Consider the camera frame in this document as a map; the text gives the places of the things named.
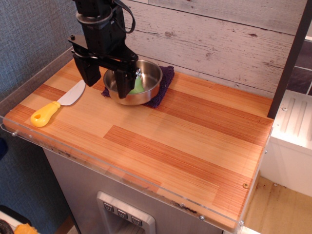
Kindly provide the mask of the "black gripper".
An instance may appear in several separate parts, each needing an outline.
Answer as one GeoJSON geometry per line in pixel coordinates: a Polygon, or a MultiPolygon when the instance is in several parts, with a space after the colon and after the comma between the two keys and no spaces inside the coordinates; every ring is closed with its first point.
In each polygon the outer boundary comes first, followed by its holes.
{"type": "Polygon", "coordinates": [[[118,97],[126,98],[135,86],[138,56],[126,44],[126,35],[133,32],[125,28],[122,9],[79,9],[77,21],[83,35],[71,35],[73,57],[84,82],[92,87],[101,78],[100,67],[115,71],[118,97]]]}

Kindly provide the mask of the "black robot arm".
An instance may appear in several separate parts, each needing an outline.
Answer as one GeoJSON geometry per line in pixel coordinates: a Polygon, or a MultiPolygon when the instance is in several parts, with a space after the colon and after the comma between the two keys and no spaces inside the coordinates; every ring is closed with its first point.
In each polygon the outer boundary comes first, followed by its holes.
{"type": "Polygon", "coordinates": [[[75,64],[86,85],[93,86],[101,77],[100,67],[115,73],[119,98],[126,98],[135,87],[138,56],[126,44],[134,31],[132,21],[125,28],[124,11],[130,8],[120,0],[77,0],[76,18],[83,35],[71,35],[75,64]]]}

